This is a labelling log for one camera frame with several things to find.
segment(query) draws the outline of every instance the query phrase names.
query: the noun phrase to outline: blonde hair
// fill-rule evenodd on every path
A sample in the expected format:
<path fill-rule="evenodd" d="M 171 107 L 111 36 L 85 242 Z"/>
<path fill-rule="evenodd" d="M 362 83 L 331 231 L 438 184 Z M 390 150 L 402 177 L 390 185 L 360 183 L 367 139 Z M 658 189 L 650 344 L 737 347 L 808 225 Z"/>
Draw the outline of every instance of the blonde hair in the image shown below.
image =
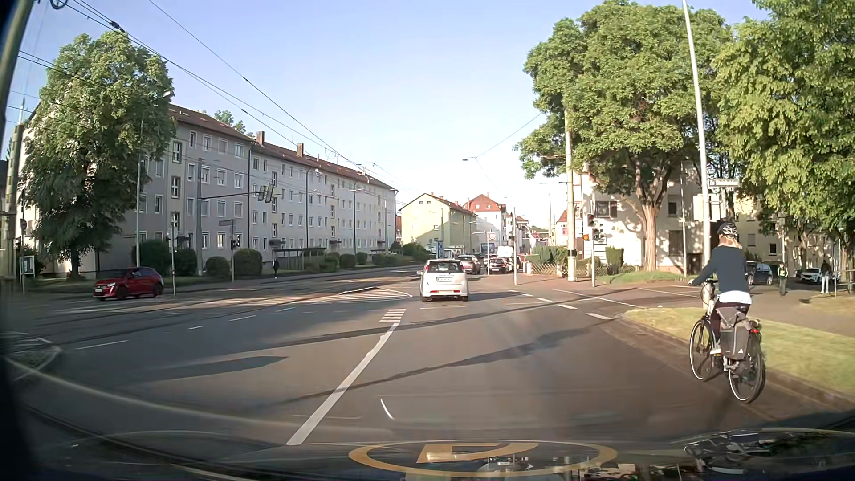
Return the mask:
<path fill-rule="evenodd" d="M 729 246 L 736 247 L 737 249 L 742 249 L 742 244 L 738 240 L 733 237 L 727 237 L 726 235 L 718 236 L 718 245 L 719 246 Z"/>

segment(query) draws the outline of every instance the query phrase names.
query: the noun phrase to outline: green tree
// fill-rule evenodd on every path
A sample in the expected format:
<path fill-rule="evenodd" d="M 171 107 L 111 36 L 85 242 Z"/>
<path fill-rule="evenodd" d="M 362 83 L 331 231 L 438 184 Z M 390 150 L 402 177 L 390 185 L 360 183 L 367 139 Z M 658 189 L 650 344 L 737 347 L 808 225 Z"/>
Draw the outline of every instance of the green tree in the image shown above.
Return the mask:
<path fill-rule="evenodd" d="M 746 162 L 742 187 L 769 211 L 855 246 L 855 4 L 755 0 L 717 58 L 729 154 Z"/>
<path fill-rule="evenodd" d="M 161 157 L 174 137 L 172 79 L 118 32 L 82 34 L 54 64 L 28 125 L 21 201 L 38 209 L 33 233 L 50 258 L 70 259 L 77 276 L 80 255 L 109 248 L 135 207 L 140 157 Z"/>
<path fill-rule="evenodd" d="M 730 31 L 712 10 L 692 13 L 692 26 L 701 88 L 712 92 L 711 61 Z M 682 10 L 608 0 L 579 21 L 556 23 L 552 36 L 529 52 L 524 70 L 534 81 L 534 106 L 547 114 L 516 146 L 526 178 L 565 171 L 568 129 L 574 169 L 587 164 L 598 189 L 628 199 L 641 220 L 645 267 L 656 269 L 656 217 L 668 180 L 698 158 Z"/>

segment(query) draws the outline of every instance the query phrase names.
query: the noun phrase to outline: grass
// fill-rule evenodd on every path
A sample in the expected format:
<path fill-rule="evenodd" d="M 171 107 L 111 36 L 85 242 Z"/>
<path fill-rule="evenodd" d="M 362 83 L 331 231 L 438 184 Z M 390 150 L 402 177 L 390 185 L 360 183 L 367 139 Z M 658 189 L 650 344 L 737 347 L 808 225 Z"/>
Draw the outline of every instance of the grass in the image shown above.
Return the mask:
<path fill-rule="evenodd" d="M 688 342 L 704 313 L 696 307 L 637 309 L 627 319 Z M 763 321 L 763 351 L 770 369 L 800 377 L 827 389 L 855 395 L 855 338 L 792 324 Z"/>
<path fill-rule="evenodd" d="M 855 296 L 849 294 L 820 294 L 811 297 L 807 305 L 826 314 L 855 318 Z"/>
<path fill-rule="evenodd" d="M 633 284 L 637 282 L 651 281 L 677 281 L 683 278 L 682 274 L 665 272 L 662 270 L 637 270 L 635 272 L 623 272 L 613 276 L 602 276 L 599 280 L 609 284 Z"/>

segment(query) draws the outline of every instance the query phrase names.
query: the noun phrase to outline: grass median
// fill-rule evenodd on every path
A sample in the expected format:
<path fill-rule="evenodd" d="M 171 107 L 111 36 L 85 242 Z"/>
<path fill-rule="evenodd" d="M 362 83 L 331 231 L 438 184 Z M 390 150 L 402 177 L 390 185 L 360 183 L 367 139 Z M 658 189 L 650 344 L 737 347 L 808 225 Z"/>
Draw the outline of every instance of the grass median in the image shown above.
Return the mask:
<path fill-rule="evenodd" d="M 688 343 L 703 313 L 696 307 L 636 309 L 625 317 Z M 763 320 L 763 351 L 770 369 L 855 398 L 855 338 Z"/>

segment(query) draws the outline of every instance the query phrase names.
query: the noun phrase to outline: bicycle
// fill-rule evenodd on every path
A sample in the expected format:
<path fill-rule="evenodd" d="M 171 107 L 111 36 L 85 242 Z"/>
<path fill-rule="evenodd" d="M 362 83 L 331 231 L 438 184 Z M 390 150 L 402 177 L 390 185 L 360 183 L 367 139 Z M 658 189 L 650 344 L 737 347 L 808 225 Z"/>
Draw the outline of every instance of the bicycle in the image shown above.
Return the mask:
<path fill-rule="evenodd" d="M 710 315 L 718 300 L 716 283 L 717 281 L 706 281 L 702 284 L 701 299 L 706 304 L 706 314 L 692 327 L 689 337 L 689 363 L 692 365 L 692 374 L 701 382 L 709 381 L 719 372 L 725 372 L 734 397 L 739 402 L 748 404 L 760 396 L 766 384 L 766 363 L 760 334 L 762 326 L 759 320 L 750 319 L 733 307 L 721 307 L 719 314 L 722 317 L 722 339 L 715 339 Z M 711 349 L 719 341 L 721 353 L 711 354 Z M 696 362 L 698 360 L 701 364 L 709 364 L 702 370 L 701 365 Z M 739 387 L 748 381 L 753 381 L 754 385 L 747 395 L 743 395 Z"/>

